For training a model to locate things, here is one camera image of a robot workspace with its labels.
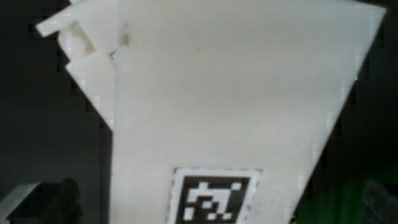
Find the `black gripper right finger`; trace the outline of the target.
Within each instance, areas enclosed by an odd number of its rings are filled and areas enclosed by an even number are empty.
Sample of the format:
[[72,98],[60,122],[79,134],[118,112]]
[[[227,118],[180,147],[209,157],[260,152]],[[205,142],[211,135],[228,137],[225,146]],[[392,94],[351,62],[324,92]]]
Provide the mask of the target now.
[[398,224],[398,183],[367,183],[360,224]]

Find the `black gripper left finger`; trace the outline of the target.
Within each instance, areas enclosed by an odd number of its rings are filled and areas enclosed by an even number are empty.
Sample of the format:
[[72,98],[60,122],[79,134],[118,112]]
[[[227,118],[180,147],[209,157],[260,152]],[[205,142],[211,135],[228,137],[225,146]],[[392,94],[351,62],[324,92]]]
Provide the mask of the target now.
[[15,187],[0,199],[0,224],[84,224],[81,189],[72,178]]

